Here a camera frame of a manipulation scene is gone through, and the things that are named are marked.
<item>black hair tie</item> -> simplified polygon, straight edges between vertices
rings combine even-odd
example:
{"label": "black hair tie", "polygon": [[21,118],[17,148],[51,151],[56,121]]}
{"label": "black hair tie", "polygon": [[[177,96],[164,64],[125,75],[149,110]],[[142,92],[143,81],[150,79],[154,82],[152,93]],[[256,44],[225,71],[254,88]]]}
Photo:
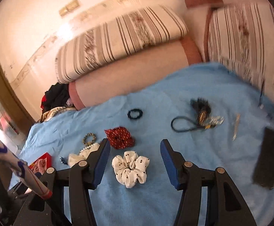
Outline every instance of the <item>black hair tie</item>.
{"label": "black hair tie", "polygon": [[[132,112],[138,112],[139,115],[138,115],[137,117],[132,117],[132,116],[131,116],[131,113],[132,113]],[[130,120],[138,120],[138,119],[140,119],[142,116],[143,116],[143,112],[142,112],[141,109],[133,109],[133,110],[130,110],[130,111],[128,112],[128,118],[129,118]]]}

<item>black rectangular object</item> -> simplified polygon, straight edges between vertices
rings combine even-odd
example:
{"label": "black rectangular object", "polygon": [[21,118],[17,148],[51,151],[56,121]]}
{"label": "black rectangular object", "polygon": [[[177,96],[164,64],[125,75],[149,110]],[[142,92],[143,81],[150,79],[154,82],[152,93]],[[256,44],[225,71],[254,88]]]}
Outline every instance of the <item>black rectangular object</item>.
{"label": "black rectangular object", "polygon": [[274,187],[274,130],[265,128],[260,155],[253,173],[253,183]]}

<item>blue fabric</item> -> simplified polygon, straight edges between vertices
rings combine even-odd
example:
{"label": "blue fabric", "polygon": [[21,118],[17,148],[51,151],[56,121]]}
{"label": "blue fabric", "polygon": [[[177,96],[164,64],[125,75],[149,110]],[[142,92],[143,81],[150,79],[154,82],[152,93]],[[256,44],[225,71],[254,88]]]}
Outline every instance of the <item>blue fabric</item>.
{"label": "blue fabric", "polygon": [[[222,125],[211,130],[175,133],[171,120],[178,115],[195,118],[190,100],[198,97],[209,101],[212,115],[224,116]],[[160,155],[160,142],[168,139],[175,151],[198,167],[214,170],[224,167],[247,202],[258,226],[268,225],[274,217],[274,189],[252,184],[252,173],[258,159],[264,128],[274,128],[274,106],[264,99],[258,108],[259,91],[217,63],[195,65],[169,75],[164,80],[137,93],[119,96],[89,109],[66,112],[49,122],[35,124],[30,131],[20,158],[29,164],[48,152],[53,166],[60,170],[68,166],[59,157],[79,153],[82,138],[95,133],[99,142],[104,130],[126,127],[135,138],[132,150],[150,159],[145,184],[132,189],[116,181],[111,161],[125,150],[111,148],[101,184],[90,197],[98,226],[104,225],[173,225],[181,191],[168,179]],[[130,109],[139,108],[143,117],[131,121]],[[240,113],[237,139],[232,141],[236,114]],[[187,123],[177,123],[177,128]],[[206,190],[203,190],[202,202]],[[69,206],[66,200],[66,215]],[[201,207],[200,223],[204,225],[206,206]]]}

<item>striped cushion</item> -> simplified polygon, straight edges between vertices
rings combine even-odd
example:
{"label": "striped cushion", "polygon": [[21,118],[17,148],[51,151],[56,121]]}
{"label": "striped cushion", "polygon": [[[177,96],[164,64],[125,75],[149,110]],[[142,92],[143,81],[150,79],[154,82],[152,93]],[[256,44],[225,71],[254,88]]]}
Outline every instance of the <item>striped cushion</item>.
{"label": "striped cushion", "polygon": [[235,71],[274,102],[274,8],[268,3],[227,6],[213,12],[209,58]]}
{"label": "striped cushion", "polygon": [[185,23],[164,6],[139,9],[66,43],[56,58],[58,82],[69,83],[107,63],[187,34]]}

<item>black strap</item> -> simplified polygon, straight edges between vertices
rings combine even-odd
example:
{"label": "black strap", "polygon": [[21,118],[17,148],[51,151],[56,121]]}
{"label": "black strap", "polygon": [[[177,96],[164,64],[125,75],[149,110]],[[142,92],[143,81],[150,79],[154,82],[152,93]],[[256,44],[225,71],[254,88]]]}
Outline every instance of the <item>black strap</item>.
{"label": "black strap", "polygon": [[[139,115],[138,115],[137,117],[132,117],[132,116],[131,116],[131,113],[132,113],[132,112],[138,112]],[[130,111],[128,112],[128,118],[129,118],[130,120],[138,120],[138,119],[140,119],[142,116],[143,116],[143,112],[142,112],[141,109],[133,109],[133,110],[130,110]]]}
{"label": "black strap", "polygon": [[[187,121],[191,122],[192,124],[194,124],[195,127],[194,127],[194,128],[190,128],[190,129],[181,129],[181,130],[175,129],[174,126],[173,126],[174,121],[179,120],[179,119],[187,120]],[[189,119],[189,118],[186,117],[186,116],[178,116],[178,117],[174,118],[174,119],[172,120],[172,122],[170,123],[170,126],[171,126],[172,130],[174,130],[176,133],[184,133],[184,132],[195,131],[195,130],[198,130],[198,129],[205,129],[205,127],[203,127],[203,126],[197,124],[197,123],[194,122],[192,119]]]}

